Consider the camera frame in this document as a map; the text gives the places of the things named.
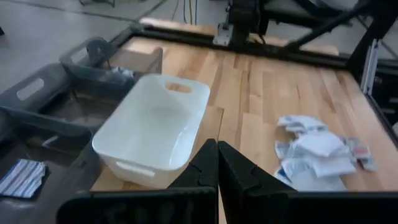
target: plastic container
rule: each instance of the plastic container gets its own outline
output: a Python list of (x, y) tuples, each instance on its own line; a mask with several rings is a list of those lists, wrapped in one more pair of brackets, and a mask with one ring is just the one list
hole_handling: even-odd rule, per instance
[(134, 85), (132, 78), (52, 63), (0, 95), (0, 105), (98, 129)]
[(46, 165), (32, 198), (0, 199), (0, 223), (55, 223), (61, 204), (89, 190), (101, 173), (90, 129), (39, 114), (0, 107), (0, 179), (18, 159)]
[(190, 158), (209, 95), (199, 82), (142, 77), (95, 134), (93, 149), (117, 177), (166, 188)]

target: black metal beam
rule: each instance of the black metal beam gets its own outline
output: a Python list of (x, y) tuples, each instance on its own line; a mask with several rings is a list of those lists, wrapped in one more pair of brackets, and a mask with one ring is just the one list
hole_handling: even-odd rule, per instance
[(348, 12), (343, 12), (341, 15), (338, 17), (334, 18), (327, 24), (324, 24), (323, 26), (319, 27), (316, 30), (313, 30), (311, 33), (299, 38), (296, 41), (293, 41), (285, 46), (285, 49), (287, 50), (297, 50), (299, 47), (302, 45), (310, 42), (311, 40), (316, 39), (317, 37), (330, 32), (334, 28), (340, 26), (341, 24), (344, 24), (348, 22), (350, 19), (359, 16), (362, 13), (365, 13), (366, 11), (369, 11), (373, 6), (373, 2), (368, 2), (366, 4), (359, 5), (358, 7), (354, 8), (351, 11)]
[(304, 16), (301, 14), (294, 14), (289, 12), (279, 12), (270, 9), (264, 10), (264, 14), (262, 15), (262, 20), (263, 19), (270, 19), (276, 22), (304, 26), (312, 29), (322, 26), (327, 21), (327, 19), (322, 19), (318, 17)]
[[(264, 46), (262, 44), (256, 43), (247, 43), (245, 46), (219, 46), (213, 44), (213, 35), (154, 27), (149, 25), (143, 25), (138, 22), (131, 25), (130, 28), (122, 31), (119, 35), (113, 38), (111, 40), (111, 43), (113, 43), (117, 47), (121, 47), (129, 39), (135, 37), (167, 40), (172, 42), (178, 42), (181, 44), (207, 47), (215, 50), (238, 52), (241, 54), (255, 55), (258, 57), (271, 57), (279, 60), (287, 60), (291, 62), (342, 70), (347, 70), (345, 65), (349, 59), (349, 55), (337, 56), (317, 52), (309, 52), (305, 50), (289, 52), (285, 51), (283, 47), (278, 47), (274, 45)], [(388, 71), (389, 75), (398, 75), (398, 62), (394, 63), (390, 60), (381, 60), (378, 65), (377, 72), (383, 74), (384, 71)]]

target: cable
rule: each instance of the cable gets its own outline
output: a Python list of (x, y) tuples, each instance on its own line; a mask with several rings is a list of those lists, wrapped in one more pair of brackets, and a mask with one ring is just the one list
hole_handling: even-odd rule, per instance
[(184, 7), (183, 7), (184, 23), (187, 23), (187, 18), (185, 18), (185, 1), (186, 0), (183, 0), (183, 1), (184, 1)]
[(174, 20), (175, 12), (177, 12), (177, 8), (178, 8), (178, 4), (179, 3), (180, 3), (180, 0), (177, 0), (177, 3), (175, 5), (175, 9), (174, 9), (174, 12), (173, 12), (173, 16), (172, 16), (172, 21)]
[(195, 0), (195, 25), (198, 25), (198, 0)]
[(192, 24), (192, 0), (189, 0), (189, 23)]

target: wooden tabletop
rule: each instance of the wooden tabletop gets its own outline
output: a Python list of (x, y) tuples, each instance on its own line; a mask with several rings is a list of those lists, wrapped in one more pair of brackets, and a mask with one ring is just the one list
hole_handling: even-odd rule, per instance
[[(209, 27), (142, 21), (215, 33)], [(287, 42), (270, 37), (266, 41), (274, 45)], [(123, 49), (150, 53), (156, 47), (164, 49), (163, 74), (198, 80), (211, 89), (195, 152), (208, 138), (223, 140), (273, 174), (279, 166), (274, 141), (289, 138), (277, 128), (277, 119), (287, 114), (308, 115), (329, 125), (333, 133), (359, 138), (370, 146), (379, 170), (366, 172), (358, 168), (357, 174), (343, 176), (347, 189), (398, 190), (396, 148), (348, 72), (142, 38), (131, 39)], [(331, 46), (306, 48), (337, 54)], [(119, 180), (106, 167), (92, 188), (121, 189), (144, 188)]]

